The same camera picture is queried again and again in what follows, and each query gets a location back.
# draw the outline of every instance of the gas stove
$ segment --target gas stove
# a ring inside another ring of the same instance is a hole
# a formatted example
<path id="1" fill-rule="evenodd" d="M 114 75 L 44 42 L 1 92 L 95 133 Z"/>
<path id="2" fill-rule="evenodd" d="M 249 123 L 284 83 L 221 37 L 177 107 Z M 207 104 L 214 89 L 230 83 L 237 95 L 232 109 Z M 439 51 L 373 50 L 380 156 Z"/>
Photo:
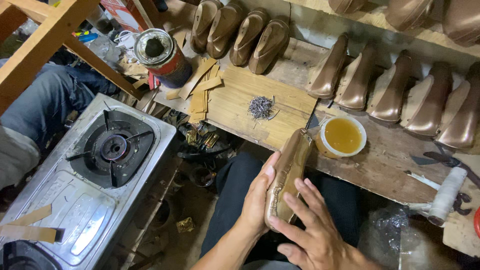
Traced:
<path id="1" fill-rule="evenodd" d="M 62 269 L 92 269 L 130 221 L 175 127 L 98 94 L 10 206 L 1 224 L 45 205 L 31 226 L 58 228 L 59 242 L 35 243 Z M 0 238 L 0 246 L 13 241 Z"/>

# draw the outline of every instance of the cardboard box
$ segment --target cardboard box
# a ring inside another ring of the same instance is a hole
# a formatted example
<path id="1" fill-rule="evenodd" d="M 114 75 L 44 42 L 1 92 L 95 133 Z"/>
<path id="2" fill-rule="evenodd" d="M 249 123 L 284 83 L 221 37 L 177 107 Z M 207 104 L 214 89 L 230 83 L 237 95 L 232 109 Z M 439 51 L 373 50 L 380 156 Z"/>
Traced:
<path id="1" fill-rule="evenodd" d="M 100 3 L 125 30 L 141 33 L 148 29 L 133 0 L 101 0 Z"/>

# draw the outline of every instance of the red tin can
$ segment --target red tin can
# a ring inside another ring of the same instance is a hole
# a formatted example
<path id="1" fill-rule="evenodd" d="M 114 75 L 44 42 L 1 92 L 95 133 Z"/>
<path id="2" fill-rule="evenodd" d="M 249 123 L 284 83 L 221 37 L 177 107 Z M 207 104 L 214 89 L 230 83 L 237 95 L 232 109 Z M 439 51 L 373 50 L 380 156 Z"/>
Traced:
<path id="1" fill-rule="evenodd" d="M 133 52 L 138 61 L 168 88 L 180 88 L 192 75 L 176 40 L 162 29 L 143 31 L 135 40 Z"/>

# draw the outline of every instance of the denim jeans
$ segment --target denim jeans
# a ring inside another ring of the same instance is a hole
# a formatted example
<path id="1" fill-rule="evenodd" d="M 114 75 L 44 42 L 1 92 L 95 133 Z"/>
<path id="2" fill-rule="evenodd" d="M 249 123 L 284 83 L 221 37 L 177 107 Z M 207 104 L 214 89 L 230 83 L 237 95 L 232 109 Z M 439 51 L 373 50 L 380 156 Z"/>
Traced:
<path id="1" fill-rule="evenodd" d="M 202 244 L 200 257 L 203 257 L 220 238 L 230 230 L 243 208 L 243 201 L 250 184 L 262 168 L 262 162 L 248 153 L 240 153 L 218 171 L 216 187 L 219 198 L 207 234 Z M 325 204 L 332 215 L 335 226 L 343 240 L 357 246 L 360 236 L 359 212 L 357 209 L 357 187 L 322 172 L 306 175 L 322 193 Z M 305 228 L 300 219 L 295 225 Z M 292 243 L 281 233 L 269 231 L 257 242 L 245 263 L 257 260 L 288 261 L 276 250 L 281 243 Z"/>
<path id="2" fill-rule="evenodd" d="M 1 59 L 0 66 L 7 60 Z M 0 116 L 0 124 L 31 138 L 43 150 L 72 110 L 81 113 L 97 93 L 111 95 L 116 90 L 96 71 L 47 63 Z"/>

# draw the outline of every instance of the stove burner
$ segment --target stove burner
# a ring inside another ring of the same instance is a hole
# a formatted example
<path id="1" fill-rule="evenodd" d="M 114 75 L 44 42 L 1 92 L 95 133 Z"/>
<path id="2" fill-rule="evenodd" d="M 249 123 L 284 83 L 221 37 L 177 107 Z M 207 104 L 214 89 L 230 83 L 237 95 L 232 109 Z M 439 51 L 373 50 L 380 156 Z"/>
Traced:
<path id="1" fill-rule="evenodd" d="M 3 270 L 59 270 L 57 262 L 37 245 L 25 240 L 3 245 L 0 269 Z"/>
<path id="2" fill-rule="evenodd" d="M 103 188 L 125 185 L 155 140 L 152 127 L 124 112 L 103 111 L 67 157 L 72 169 Z"/>
<path id="3" fill-rule="evenodd" d="M 100 155 L 106 160 L 117 162 L 128 154 L 129 148 L 127 140 L 122 135 L 114 134 L 103 141 Z"/>

